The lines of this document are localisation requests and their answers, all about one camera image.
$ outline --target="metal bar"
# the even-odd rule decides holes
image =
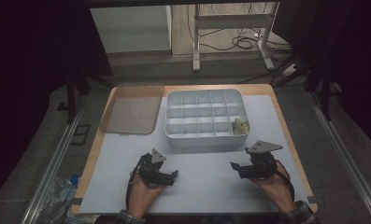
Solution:
[[[38,209],[41,207],[43,202],[46,200],[47,189],[53,178],[56,176],[57,171],[60,168],[61,162],[68,148],[69,142],[71,140],[72,134],[74,133],[80,116],[83,111],[83,107],[87,101],[87,96],[80,96],[78,100],[78,112],[72,123],[66,126],[63,137],[57,146],[49,165],[43,174],[41,181],[36,189],[36,192],[25,211],[24,217],[22,218],[21,224],[33,224],[36,222],[38,216]]]
[[[328,136],[330,137],[335,147],[339,159],[342,161],[342,164],[347,170],[351,181],[353,182],[355,188],[358,190],[359,194],[361,195],[366,205],[366,208],[369,210],[369,213],[371,214],[371,187],[369,186],[368,182],[364,179],[363,174],[360,172],[353,158],[349,154],[345,144],[343,143],[339,134],[336,132],[333,123],[327,120],[326,117],[322,114],[320,110],[320,103],[319,100],[317,99],[317,96],[313,93],[308,92],[307,97],[313,104],[314,110],[322,124],[322,127],[328,133]]]
[[[199,30],[265,28],[269,18],[268,14],[199,16]]]
[[[193,71],[200,71],[199,52],[199,5],[194,5]]]
[[[264,28],[264,36],[261,42],[261,46],[263,48],[266,47],[267,39],[269,38],[270,31],[272,30],[273,21],[275,20],[277,10],[278,10],[278,3],[275,2],[273,3],[272,8],[270,9],[270,12],[267,15],[268,17],[267,17],[266,26]]]
[[[273,25],[273,21],[275,20],[277,10],[278,10],[278,3],[275,2],[275,3],[273,3],[273,6],[272,6],[272,8],[269,12],[267,22],[266,22],[266,26],[264,28],[264,36],[262,37],[262,41],[258,41],[258,49],[261,52],[261,55],[264,59],[264,63],[266,64],[267,70],[274,70],[275,69],[275,66],[273,65],[273,62],[270,59],[269,54],[267,53],[266,43],[267,43],[267,39],[269,38],[270,31],[272,30],[272,25]]]

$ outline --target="floor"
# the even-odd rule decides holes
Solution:
[[[234,7],[233,10],[238,10],[240,7]],[[212,10],[211,5],[202,8]],[[212,8],[215,12],[220,12],[218,6]],[[186,8],[173,10],[181,10],[184,13]],[[183,35],[180,36],[187,36],[187,26],[185,28],[182,29]],[[193,60],[189,56],[190,50],[192,47],[183,47],[183,49],[178,47],[178,55],[174,57],[153,53],[108,55],[114,77],[107,77],[107,80],[115,84],[142,81],[164,85],[269,83],[271,81],[272,74],[265,69],[264,61],[256,50],[226,54],[206,52],[201,57],[199,73],[194,73],[192,70]],[[286,56],[286,54],[278,55],[275,64],[284,60]],[[303,90],[304,80],[305,77],[299,77],[280,88],[275,88],[275,94],[318,203],[318,216],[323,223],[371,223],[371,214],[360,190],[355,187],[349,170],[344,166],[335,144],[324,130],[315,107]],[[64,180],[69,179],[71,175],[82,174],[99,119],[107,102],[109,89],[92,79],[88,79],[88,82],[92,87],[91,93],[82,98],[78,96],[77,99],[78,102],[83,102],[81,105],[83,113],[79,114],[78,119],[78,132],[81,133],[85,127],[89,128],[89,131],[87,134],[75,134],[71,137],[57,174],[52,179],[56,183],[56,190],[48,189],[53,198],[57,197],[57,189],[64,188],[62,185]],[[21,223],[27,207],[33,201],[50,159],[55,155],[63,134],[68,128],[67,112],[58,110],[62,102],[66,102],[65,87],[51,94],[50,107],[38,132],[0,191],[0,223]],[[371,141],[343,111],[335,97],[331,98],[331,116],[332,124],[354,160],[352,166],[358,167],[371,188]],[[47,211],[44,209],[39,218],[36,216],[34,223],[50,223],[52,219],[58,217],[58,213]],[[62,218],[58,217],[57,222],[52,223],[63,223]]]

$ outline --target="table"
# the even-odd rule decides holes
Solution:
[[[305,192],[307,194],[307,197],[313,197],[313,193],[311,191],[310,185],[307,182],[307,177],[304,172],[304,169],[302,167],[302,163],[299,160],[298,154],[296,152],[295,146],[293,144],[293,140],[291,139],[289,130],[287,128],[287,125],[285,123],[285,120],[281,114],[277,98],[273,92],[273,89],[270,85],[267,84],[245,84],[245,85],[194,85],[194,86],[165,86],[164,87],[164,96],[166,96],[171,91],[178,91],[178,90],[214,90],[214,89],[237,89],[239,90],[243,95],[269,95],[272,99],[272,103],[274,108],[276,109],[276,113],[278,115],[278,119],[281,125],[281,128],[284,132],[285,138],[287,140],[287,143],[289,145],[291,154],[293,156],[293,160],[295,162],[295,166],[297,168],[297,171],[302,179],[302,183],[305,188]],[[116,89],[113,89],[108,101],[113,95],[113,92]],[[86,189],[89,186],[89,183],[92,179],[94,166],[96,165],[98,155],[101,149],[101,146],[103,144],[105,137],[105,133],[101,131],[97,131],[91,153],[89,155],[89,159],[86,163],[82,178],[80,179],[78,191],[75,196],[74,202],[80,201],[80,199],[83,198],[83,196],[86,193]],[[79,205],[73,204],[71,207],[72,213],[77,214],[79,211]],[[317,205],[313,202],[310,203],[310,207],[313,211],[317,211]]]

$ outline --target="hand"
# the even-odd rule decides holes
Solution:
[[[148,188],[142,178],[137,174],[132,183],[127,213],[132,217],[142,219],[156,198],[164,190],[164,187],[160,185],[154,189]]]
[[[284,167],[279,162],[276,162],[276,164],[278,165],[278,170],[290,179]],[[290,190],[284,180],[278,175],[274,174],[268,179],[251,179],[251,182],[261,188],[281,213],[289,213],[296,209]]]

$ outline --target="organizer compartment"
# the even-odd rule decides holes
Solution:
[[[235,119],[249,123],[237,90],[172,91],[164,131],[173,147],[241,145],[248,133],[234,135]]]

